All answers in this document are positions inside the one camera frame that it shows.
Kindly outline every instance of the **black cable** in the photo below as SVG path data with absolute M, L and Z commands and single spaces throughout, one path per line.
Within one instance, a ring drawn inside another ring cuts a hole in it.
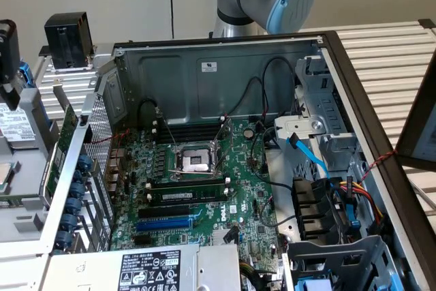
M 250 80 L 247 83 L 247 86 L 245 87 L 245 90 L 243 92 L 243 94 L 241 95 L 241 97 L 239 98 L 238 102 L 236 103 L 236 105 L 233 106 L 233 108 L 231 110 L 229 110 L 227 112 L 227 115 L 231 115 L 236 109 L 238 109 L 238 107 L 240 106 L 240 104 L 243 102 L 245 96 L 247 96 L 248 90 L 251 86 L 251 84 L 253 82 L 258 81 L 260 83 L 260 86 L 262 87 L 262 81 L 260 80 L 260 78 L 258 76 L 253 76 L 252 78 L 250 78 Z M 264 93 L 263 96 L 266 98 L 266 103 L 268 105 L 268 98 L 266 97 L 266 94 Z
M 264 221 L 263 214 L 264 214 L 266 205 L 269 204 L 269 202 L 270 202 L 270 200 L 268 199 L 268 201 L 265 202 L 265 204 L 262 207 L 260 207 L 259 220 L 260 220 L 260 223 L 262 223 L 263 226 L 266 226 L 267 228 L 276 228 L 277 226 L 280 226 L 281 224 L 286 223 L 287 221 L 289 221 L 289 220 L 291 220 L 291 219 L 296 217 L 295 215 L 291 215 L 289 217 L 286 217 L 283 221 L 280 221 L 279 223 L 276 223 L 276 224 L 266 223 Z
M 334 205 L 334 201 L 333 201 L 333 195 L 334 193 L 338 191 L 337 195 L 338 197 L 341 199 L 341 201 L 343 201 L 342 197 L 340 196 L 340 193 L 343 191 L 342 189 L 338 189 L 335 187 L 332 187 L 327 195 L 327 200 L 328 200 L 328 204 L 330 205 L 330 209 L 332 211 L 333 214 L 333 219 L 334 222 L 336 223 L 336 227 L 339 230 L 339 240 L 344 241 L 345 239 L 345 229 L 346 227 L 344 226 L 341 217 L 339 216 L 338 210 L 336 210 L 336 206 Z
M 141 116 L 141 107 L 144 104 L 146 104 L 147 102 L 152 104 L 155 108 L 157 107 L 157 102 L 151 98 L 144 98 L 143 100 L 141 100 L 140 103 L 138 104 L 138 109 L 136 110 L 136 126 L 137 127 L 139 127 L 140 116 Z
M 259 273 L 246 262 L 241 262 L 244 265 L 239 265 L 239 273 L 242 276 L 245 276 L 251 283 L 251 285 L 255 288 L 256 291 L 266 291 L 265 283 L 260 277 Z
M 174 6 L 172 0 L 170 0 L 171 5 L 171 37 L 174 39 Z
M 266 184 L 269 184 L 269 185 L 275 185 L 275 186 L 277 186 L 277 187 L 284 187 L 284 188 L 286 188 L 286 189 L 288 189 L 288 190 L 290 190 L 291 191 L 291 196 L 292 196 L 292 188 L 289 186 L 289 185 L 286 185 L 286 184 L 283 184 L 283 183 L 276 183 L 276 182 L 272 182 L 272 181 L 268 181 L 268 180 L 266 180 L 266 179 L 264 179 L 262 176 L 260 176 L 259 174 L 258 174 L 258 172 L 256 171 L 256 169 L 255 169 L 255 167 L 254 167 L 254 160 L 253 160 L 253 150 L 254 150 L 254 145 L 256 144 L 256 141 L 258 140 L 258 138 L 259 138 L 259 135 L 260 135 L 260 133 L 258 133 L 258 134 L 256 134 L 256 136 L 255 136 L 255 138 L 254 138 L 254 140 L 253 140 L 253 143 L 251 144 L 251 150 L 250 150 L 250 158 L 251 158 L 251 170 L 253 171 L 253 173 L 261 180 L 261 181 L 263 181 L 263 182 L 265 182 Z M 267 228 L 276 228 L 277 226 L 280 226 L 281 224 L 283 224 L 283 223 L 285 223 L 285 222 L 287 222 L 287 221 L 289 221 L 289 220 L 291 220 L 291 219 L 293 219 L 293 218 L 295 218 L 296 216 L 295 215 L 291 215 L 291 216 L 289 216 L 289 217 L 287 217 L 287 218 L 285 218 L 283 221 L 280 221 L 279 223 L 276 223 L 276 224 L 269 224 L 269 223 L 266 223 L 265 221 L 264 221 L 264 218 L 263 218 L 263 213 L 264 213 L 264 211 L 265 211 L 265 208 L 266 208 L 266 205 L 269 203 L 270 201 L 267 201 L 266 203 L 265 203 L 265 205 L 260 209 L 260 212 L 259 212 L 259 220 L 260 220 L 260 223 L 262 223 L 262 225 L 264 225 L 264 226 L 266 226 Z
M 252 159 L 253 159 L 254 145 L 256 144 L 256 141 L 258 140 L 259 135 L 260 135 L 260 133 L 256 134 L 256 136 L 255 136 L 255 138 L 253 140 L 253 143 L 251 144 L 250 157 Z M 268 181 L 264 177 L 260 176 L 259 173 L 254 168 L 253 160 L 251 160 L 251 169 L 252 169 L 253 173 L 255 174 L 255 176 L 257 176 L 261 181 L 265 182 L 266 184 L 275 185 L 276 187 L 284 187 L 284 188 L 288 189 L 289 191 L 291 191 L 291 193 L 292 193 L 292 188 L 289 185 L 282 184 L 282 183 L 276 183 L 276 182 L 272 182 L 272 181 Z
M 266 96 L 266 91 L 265 91 L 265 74 L 266 74 L 266 70 L 268 69 L 269 65 L 275 61 L 275 60 L 280 60 L 283 61 L 288 67 L 289 67 L 289 71 L 291 72 L 291 81 L 292 81 L 292 86 L 291 86 L 291 111 L 294 105 L 294 98 L 295 98 L 295 71 L 294 68 L 292 68 L 291 63 L 282 56 L 277 56 L 277 57 L 273 57 L 271 58 L 268 63 L 266 63 L 264 71 L 262 72 L 262 94 Z M 265 109 L 265 101 L 264 99 L 262 99 L 262 107 L 264 109 L 264 116 L 266 116 L 266 113 L 269 110 L 269 106 L 267 106 L 267 108 Z

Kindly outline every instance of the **black pcie slot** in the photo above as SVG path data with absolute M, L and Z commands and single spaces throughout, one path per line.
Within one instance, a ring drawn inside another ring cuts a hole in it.
M 135 245 L 150 245 L 151 236 L 149 234 L 134 235 Z
M 207 202 L 224 202 L 227 201 L 228 197 L 221 195 L 211 198 L 198 198 L 198 199 L 171 199 L 171 200 L 160 200 L 155 199 L 150 202 L 151 206 L 171 206 L 173 204 L 204 204 Z
M 201 187 L 204 185 L 220 185 L 224 184 L 223 179 L 211 179 L 211 180 L 186 180 L 178 182 L 168 183 L 151 183 L 151 189 L 168 189 L 176 187 Z
M 173 217 L 188 216 L 189 206 L 171 206 L 161 208 L 145 208 L 138 210 L 138 218 L 156 218 L 156 217 Z

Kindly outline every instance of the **yellow wire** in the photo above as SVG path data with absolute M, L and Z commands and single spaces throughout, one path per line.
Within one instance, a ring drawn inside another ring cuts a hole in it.
M 340 182 L 339 184 L 340 184 L 340 185 L 347 185 L 347 182 L 342 181 L 342 182 Z M 360 184 L 357 184 L 356 182 L 353 182 L 353 186 L 354 186 L 354 187 L 357 187 L 358 189 L 362 189 L 362 190 L 365 191 L 365 192 L 368 192 L 367 190 L 365 190 L 365 188 L 364 188 L 363 186 L 361 186 Z M 383 218 L 383 214 L 382 214 L 382 212 L 379 210 L 379 207 L 377 207 L 376 204 L 375 204 L 375 208 L 377 209 L 377 213 L 379 214 L 379 216 L 380 216 L 381 218 Z

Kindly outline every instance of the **pcie slot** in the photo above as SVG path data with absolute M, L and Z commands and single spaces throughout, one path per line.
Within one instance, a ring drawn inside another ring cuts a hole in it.
M 161 208 L 145 208 L 138 210 L 138 218 L 156 218 L 172 216 L 188 216 L 189 206 L 171 206 Z
M 169 230 L 176 228 L 191 228 L 192 218 L 176 217 L 176 218 L 163 218 L 153 221 L 140 221 L 136 224 L 136 232 L 146 232 L 154 230 Z

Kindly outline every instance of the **metal bracket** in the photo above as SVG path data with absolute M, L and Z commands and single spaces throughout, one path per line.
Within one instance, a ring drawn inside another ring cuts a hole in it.
M 306 92 L 332 92 L 334 83 L 326 61 L 321 56 L 308 56 L 297 61 L 295 73 Z
M 357 137 L 352 133 L 343 133 L 338 136 L 326 134 L 317 138 L 327 169 L 331 171 L 348 170 L 352 155 L 356 152 Z

